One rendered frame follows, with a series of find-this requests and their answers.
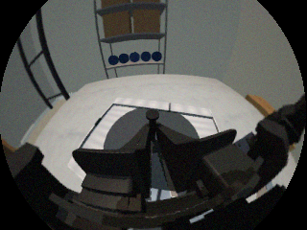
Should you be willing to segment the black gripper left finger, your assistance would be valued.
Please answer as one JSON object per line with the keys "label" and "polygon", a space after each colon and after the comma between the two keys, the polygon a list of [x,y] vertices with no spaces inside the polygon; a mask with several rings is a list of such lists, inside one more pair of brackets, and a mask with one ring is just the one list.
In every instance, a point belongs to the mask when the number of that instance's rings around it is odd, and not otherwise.
{"label": "black gripper left finger", "polygon": [[143,124],[142,129],[119,149],[76,149],[72,154],[85,173],[133,176],[139,191],[145,199],[150,199],[149,123]]}

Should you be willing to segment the dark grey disc with small center hole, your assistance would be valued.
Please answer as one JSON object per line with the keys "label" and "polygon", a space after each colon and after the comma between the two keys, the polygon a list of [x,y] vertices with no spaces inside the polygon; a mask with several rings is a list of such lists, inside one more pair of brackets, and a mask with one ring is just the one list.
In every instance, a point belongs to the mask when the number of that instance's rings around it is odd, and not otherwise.
{"label": "dark grey disc with small center hole", "polygon": [[[108,130],[104,141],[104,150],[118,150],[130,141],[139,130],[142,129],[143,124],[148,123],[146,118],[148,108],[137,108],[126,115],[120,116],[112,127]],[[164,124],[166,127],[171,127],[172,130],[199,139],[195,127],[192,126],[185,116],[179,115],[176,112],[158,111],[157,122]],[[156,131],[154,132],[154,141],[150,141],[150,160],[151,160],[151,180],[150,188],[164,189],[164,191],[173,191],[174,185],[172,177],[169,175],[169,170],[166,168],[166,162],[162,157],[162,150],[158,145],[156,138]]]}

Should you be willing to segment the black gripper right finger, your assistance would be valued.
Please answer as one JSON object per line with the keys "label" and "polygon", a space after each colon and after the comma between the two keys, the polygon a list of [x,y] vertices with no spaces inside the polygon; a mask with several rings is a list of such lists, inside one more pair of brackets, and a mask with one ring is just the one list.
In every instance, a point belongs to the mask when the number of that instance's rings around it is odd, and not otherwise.
{"label": "black gripper right finger", "polygon": [[187,135],[177,133],[171,127],[156,122],[154,127],[158,145],[162,150],[162,157],[166,162],[166,168],[172,177],[174,191],[185,192],[184,185],[191,179],[200,158],[212,150],[221,149],[223,146],[233,143],[237,137],[237,130],[230,129],[212,134],[210,137],[195,139]]}

